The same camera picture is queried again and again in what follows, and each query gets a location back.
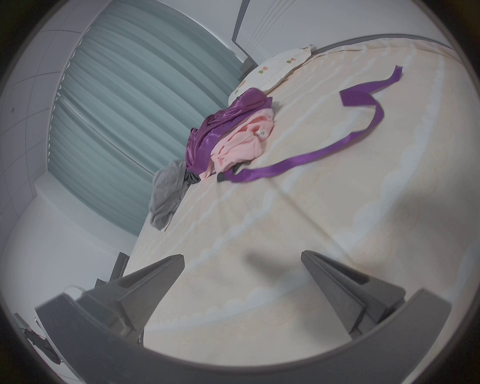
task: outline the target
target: white pillow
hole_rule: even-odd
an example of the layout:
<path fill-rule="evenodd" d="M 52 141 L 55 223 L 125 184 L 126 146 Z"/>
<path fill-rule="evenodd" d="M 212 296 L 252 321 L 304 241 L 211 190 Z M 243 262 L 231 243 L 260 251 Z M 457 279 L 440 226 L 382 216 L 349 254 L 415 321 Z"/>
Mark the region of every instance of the white pillow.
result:
<path fill-rule="evenodd" d="M 311 54 L 310 46 L 306 46 L 291 49 L 267 59 L 251 71 L 230 94 L 228 105 L 230 106 L 237 97 L 249 88 L 257 88 L 264 93 L 270 92 L 294 69 L 301 66 Z"/>

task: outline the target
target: purple fabric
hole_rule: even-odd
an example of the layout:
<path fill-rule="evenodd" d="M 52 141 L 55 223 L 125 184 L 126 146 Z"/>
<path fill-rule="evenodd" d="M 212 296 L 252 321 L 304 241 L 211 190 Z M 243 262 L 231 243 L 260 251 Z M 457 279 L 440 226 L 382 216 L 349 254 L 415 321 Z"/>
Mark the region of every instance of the purple fabric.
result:
<path fill-rule="evenodd" d="M 375 113 L 373 115 L 373 119 L 368 125 L 368 127 L 364 130 L 352 132 L 343 139 L 325 148 L 319 149 L 314 152 L 305 153 L 303 155 L 290 157 L 268 167 L 257 169 L 243 169 L 237 175 L 234 175 L 233 170 L 229 169 L 228 171 L 224 172 L 225 179 L 230 180 L 234 183 L 241 183 L 262 179 L 265 177 L 269 178 L 277 176 L 299 165 L 311 163 L 313 161 L 326 157 L 334 152 L 339 151 L 345 146 L 352 144 L 355 140 L 366 136 L 384 118 L 384 110 L 382 109 L 382 106 L 370 95 L 370 93 L 378 91 L 381 88 L 388 87 L 393 83 L 396 83 L 398 80 L 400 80 L 401 74 L 402 67 L 395 66 L 395 70 L 392 76 L 390 76 L 386 80 L 363 83 L 340 91 L 340 97 L 345 107 L 375 106 Z"/>
<path fill-rule="evenodd" d="M 212 150 L 220 137 L 230 131 L 242 120 L 253 113 L 272 107 L 272 98 L 265 96 L 255 88 L 247 89 L 226 110 L 208 116 L 200 129 L 192 128 L 187 142 L 185 162 L 187 170 L 200 175 L 205 172 L 210 162 Z"/>

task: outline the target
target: green curtain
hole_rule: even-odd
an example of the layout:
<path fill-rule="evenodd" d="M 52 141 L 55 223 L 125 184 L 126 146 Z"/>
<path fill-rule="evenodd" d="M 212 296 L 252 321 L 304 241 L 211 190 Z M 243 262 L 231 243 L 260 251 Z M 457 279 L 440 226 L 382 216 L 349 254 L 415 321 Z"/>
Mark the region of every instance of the green curtain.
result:
<path fill-rule="evenodd" d="M 240 60 L 155 0 L 114 0 L 58 90 L 48 170 L 95 212 L 138 235 L 153 174 L 185 157 L 190 129 L 227 107 Z"/>

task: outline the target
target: pink clothing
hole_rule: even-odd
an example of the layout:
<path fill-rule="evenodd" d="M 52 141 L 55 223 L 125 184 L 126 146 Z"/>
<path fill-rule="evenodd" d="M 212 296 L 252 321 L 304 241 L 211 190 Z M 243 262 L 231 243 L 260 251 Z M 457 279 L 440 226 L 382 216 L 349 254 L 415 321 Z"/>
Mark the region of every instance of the pink clothing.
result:
<path fill-rule="evenodd" d="M 199 175 L 200 180 L 260 156 L 264 152 L 261 142 L 270 136 L 273 124 L 273 110 L 264 108 L 222 135 L 212 150 L 207 170 Z"/>

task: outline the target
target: mattress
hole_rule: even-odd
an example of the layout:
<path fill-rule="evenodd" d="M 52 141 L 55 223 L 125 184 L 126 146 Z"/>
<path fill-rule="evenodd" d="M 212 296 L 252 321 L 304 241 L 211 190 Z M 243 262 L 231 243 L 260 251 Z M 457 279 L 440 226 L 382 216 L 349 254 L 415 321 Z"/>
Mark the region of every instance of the mattress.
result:
<path fill-rule="evenodd" d="M 406 299 L 427 288 L 456 301 L 478 270 L 480 104 L 449 48 L 378 39 L 312 56 L 269 94 L 275 126 L 250 167 L 365 128 L 373 109 L 346 108 L 338 92 L 395 65 L 401 80 L 374 94 L 385 118 L 362 141 L 272 179 L 210 177 L 189 188 L 166 232 L 146 219 L 125 274 L 172 254 L 186 263 L 145 328 L 146 348 L 238 366 L 349 342 L 303 250 L 402 286 Z"/>

